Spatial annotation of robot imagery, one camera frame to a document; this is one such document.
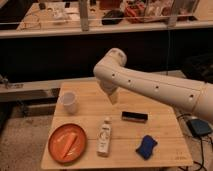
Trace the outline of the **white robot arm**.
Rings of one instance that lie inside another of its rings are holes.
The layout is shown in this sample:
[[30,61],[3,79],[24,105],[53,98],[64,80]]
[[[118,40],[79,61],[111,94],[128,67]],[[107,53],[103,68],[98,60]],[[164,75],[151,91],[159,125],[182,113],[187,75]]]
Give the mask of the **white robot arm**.
[[95,65],[94,76],[111,96],[118,87],[190,112],[213,125],[213,84],[125,68],[126,54],[110,49]]

